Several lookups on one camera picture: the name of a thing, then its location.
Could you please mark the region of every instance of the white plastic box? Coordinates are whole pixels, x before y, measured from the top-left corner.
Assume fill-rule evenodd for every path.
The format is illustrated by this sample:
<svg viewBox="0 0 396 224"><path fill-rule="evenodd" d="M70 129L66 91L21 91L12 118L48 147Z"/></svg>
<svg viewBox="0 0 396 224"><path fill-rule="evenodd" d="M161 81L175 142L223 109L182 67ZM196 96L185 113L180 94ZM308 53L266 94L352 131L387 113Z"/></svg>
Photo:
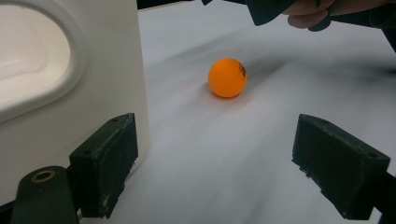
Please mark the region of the white plastic box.
<svg viewBox="0 0 396 224"><path fill-rule="evenodd" d="M22 177L67 167L87 137L128 112L137 166L149 115L135 0L0 0L0 204Z"/></svg>

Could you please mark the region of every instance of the human hand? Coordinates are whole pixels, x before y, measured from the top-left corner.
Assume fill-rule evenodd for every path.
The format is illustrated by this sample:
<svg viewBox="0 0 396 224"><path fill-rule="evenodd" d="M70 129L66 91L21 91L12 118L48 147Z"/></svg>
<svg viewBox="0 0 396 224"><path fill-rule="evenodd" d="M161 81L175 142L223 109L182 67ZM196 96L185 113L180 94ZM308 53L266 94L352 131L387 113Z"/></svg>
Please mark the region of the human hand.
<svg viewBox="0 0 396 224"><path fill-rule="evenodd" d="M336 16L395 2L396 0L320 0L320 6L316 7L315 0L297 0L283 14L289 15L289 25L304 29L322 21L328 14L328 7L331 7L332 15Z"/></svg>

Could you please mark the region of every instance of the orange ball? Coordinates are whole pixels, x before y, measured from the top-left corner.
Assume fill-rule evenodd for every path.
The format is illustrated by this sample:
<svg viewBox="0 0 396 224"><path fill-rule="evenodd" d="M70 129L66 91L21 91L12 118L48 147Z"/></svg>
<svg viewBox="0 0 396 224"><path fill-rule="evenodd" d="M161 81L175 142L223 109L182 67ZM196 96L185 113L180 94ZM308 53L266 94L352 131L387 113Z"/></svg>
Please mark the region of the orange ball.
<svg viewBox="0 0 396 224"><path fill-rule="evenodd" d="M246 86L245 67L235 59L224 58L215 62L207 76L210 89L221 97L234 97Z"/></svg>

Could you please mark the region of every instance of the table surface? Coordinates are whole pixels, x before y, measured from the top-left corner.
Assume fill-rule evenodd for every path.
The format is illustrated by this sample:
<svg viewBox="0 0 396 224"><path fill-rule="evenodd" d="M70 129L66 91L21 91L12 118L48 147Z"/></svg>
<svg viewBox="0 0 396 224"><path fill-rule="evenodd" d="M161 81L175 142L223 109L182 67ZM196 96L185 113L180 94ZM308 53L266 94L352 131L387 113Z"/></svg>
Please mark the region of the table surface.
<svg viewBox="0 0 396 224"><path fill-rule="evenodd" d="M221 1L143 10L139 22L150 150L112 217L81 223L377 223L376 210L342 219L291 151L307 114L396 158L396 54L380 30L311 33L286 16L256 27L245 6ZM247 69L233 99L206 82L225 57Z"/></svg>

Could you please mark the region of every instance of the ball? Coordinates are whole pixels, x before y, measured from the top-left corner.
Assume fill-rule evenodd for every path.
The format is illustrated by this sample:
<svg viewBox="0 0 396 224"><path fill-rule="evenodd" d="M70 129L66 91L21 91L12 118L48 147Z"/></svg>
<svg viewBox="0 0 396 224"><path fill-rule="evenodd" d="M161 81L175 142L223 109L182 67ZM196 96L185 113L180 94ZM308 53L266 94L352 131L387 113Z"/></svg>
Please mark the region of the ball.
<svg viewBox="0 0 396 224"><path fill-rule="evenodd" d="M245 88L248 75L245 67L236 59L224 58L209 69L207 82L210 89L224 98L235 97Z"/></svg>

